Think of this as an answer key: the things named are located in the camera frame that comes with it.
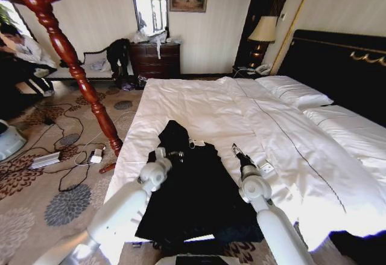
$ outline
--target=table lamp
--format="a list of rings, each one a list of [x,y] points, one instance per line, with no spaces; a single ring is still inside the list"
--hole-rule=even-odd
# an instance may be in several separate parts
[[[256,68],[261,65],[268,45],[275,41],[276,21],[277,16],[262,16],[255,30],[248,37],[248,40],[258,42],[250,53],[252,61],[249,63],[249,67]]]

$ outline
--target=patterned carpet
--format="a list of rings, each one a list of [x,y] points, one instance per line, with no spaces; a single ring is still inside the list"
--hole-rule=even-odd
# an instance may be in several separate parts
[[[122,113],[137,110],[142,91],[120,91],[106,82],[94,86],[110,117],[118,118],[116,128],[124,139],[134,113]],[[75,166],[76,155],[100,128],[76,84],[56,82],[55,90],[55,96],[44,98],[9,121],[28,142],[17,154],[0,162],[0,265],[31,264],[64,236],[82,231],[103,204],[113,174],[98,172],[115,161],[103,134],[86,147],[87,156],[81,153],[77,159],[78,163],[84,162],[92,150],[106,145],[102,163],[89,169],[87,165]],[[54,123],[47,123],[47,118]],[[39,170],[28,169],[35,157],[55,151],[61,151],[61,162]],[[276,264],[265,241],[231,243],[224,248],[224,254],[249,264]],[[154,265],[161,256],[152,243],[140,247],[126,244],[119,263]],[[329,240],[313,257],[319,265],[353,264]],[[98,252],[82,262],[88,264],[108,263]]]

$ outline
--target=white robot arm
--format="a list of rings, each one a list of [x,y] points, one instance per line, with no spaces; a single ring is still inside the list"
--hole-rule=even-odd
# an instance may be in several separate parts
[[[236,144],[232,145],[232,150],[241,163],[240,196],[255,209],[259,227],[278,265],[314,264],[285,213],[268,204],[272,195],[270,184]]]
[[[131,220],[145,205],[151,192],[159,189],[171,169],[165,149],[156,149],[156,161],[147,163],[137,182],[125,184],[95,214],[83,232],[60,240],[42,255],[34,265],[78,264],[97,251],[100,244],[114,238],[116,230]]]
[[[267,203],[271,197],[268,182],[259,175],[247,155],[244,155],[236,145],[232,148],[241,161],[240,195],[255,209],[260,229],[278,265],[314,264],[284,212]],[[183,156],[181,152],[173,154]],[[131,220],[145,205],[151,192],[158,190],[165,181],[166,174],[172,166],[165,155],[164,148],[157,148],[156,161],[149,162],[143,167],[137,182],[125,184],[96,212],[86,230],[59,241],[34,265],[75,265],[93,254],[100,244],[110,242],[117,229]]]

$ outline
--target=gold headboard trim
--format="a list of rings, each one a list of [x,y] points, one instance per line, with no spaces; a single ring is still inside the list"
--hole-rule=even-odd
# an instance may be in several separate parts
[[[357,49],[359,51],[365,51],[365,52],[371,52],[371,53],[378,53],[378,54],[385,54],[386,51],[383,51],[381,49],[368,49],[368,48],[362,48],[360,46],[349,46],[349,45],[343,45],[341,43],[331,43],[331,42],[323,42],[320,40],[311,40],[311,39],[304,39],[302,37],[293,37],[294,40],[305,40],[307,42],[314,42],[314,43],[323,43],[325,45],[330,45],[330,46],[341,46],[343,48],[348,48],[348,49]]]
[[[323,41],[320,41],[320,40],[311,40],[311,39],[304,39],[302,37],[293,37],[294,40],[305,40],[307,42],[314,42],[314,43],[322,43],[322,44],[325,44],[325,45],[331,45],[331,46],[340,46],[340,47],[343,47],[343,48],[348,48],[348,49],[356,49],[358,51],[365,51],[365,52],[371,52],[371,53],[377,53],[377,54],[385,54],[386,55],[386,51],[382,51],[382,50],[379,50],[379,49],[368,49],[368,48],[362,48],[360,46],[350,46],[350,45],[343,45],[343,44],[340,44],[340,43],[331,43],[331,42],[323,42]],[[385,57],[380,57],[378,59],[370,59],[369,58],[369,54],[365,54],[364,56],[356,56],[355,55],[355,51],[352,51],[351,54],[350,54],[350,57],[353,59],[353,60],[356,60],[356,61],[360,61],[360,60],[363,60],[363,61],[366,61],[367,63],[370,63],[370,64],[373,64],[373,63],[380,63],[382,66],[386,66],[386,62],[385,62]]]

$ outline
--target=white duvet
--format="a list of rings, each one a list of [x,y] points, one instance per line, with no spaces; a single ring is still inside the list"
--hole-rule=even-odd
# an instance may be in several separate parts
[[[265,176],[272,200],[299,222],[310,250],[331,231],[365,236],[386,229],[386,193],[356,159],[256,81],[227,77],[149,79],[106,200],[137,178],[169,120],[184,126],[192,139],[213,144],[235,181],[239,161],[230,149],[233,143],[255,161],[267,158],[275,167]],[[136,239],[129,234],[125,240]]]

